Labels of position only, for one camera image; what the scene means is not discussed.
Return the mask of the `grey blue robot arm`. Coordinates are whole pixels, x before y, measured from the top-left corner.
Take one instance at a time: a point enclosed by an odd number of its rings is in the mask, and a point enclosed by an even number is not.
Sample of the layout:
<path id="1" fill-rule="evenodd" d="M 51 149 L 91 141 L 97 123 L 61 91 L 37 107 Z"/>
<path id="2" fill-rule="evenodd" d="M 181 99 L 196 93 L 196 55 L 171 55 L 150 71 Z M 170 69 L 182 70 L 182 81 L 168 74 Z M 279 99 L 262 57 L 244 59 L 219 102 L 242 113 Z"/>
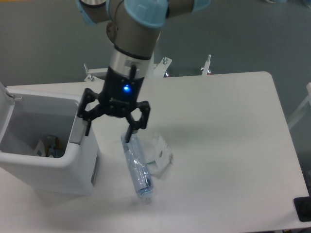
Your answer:
<path id="1" fill-rule="evenodd" d="M 77 8 L 90 25 L 107 22 L 106 34 L 114 46 L 100 93 L 83 92 L 77 116 L 90 129 L 103 115 L 125 118 L 125 141 L 145 129 L 151 107 L 138 101 L 161 28 L 169 18 L 208 7 L 208 0 L 78 0 Z"/>

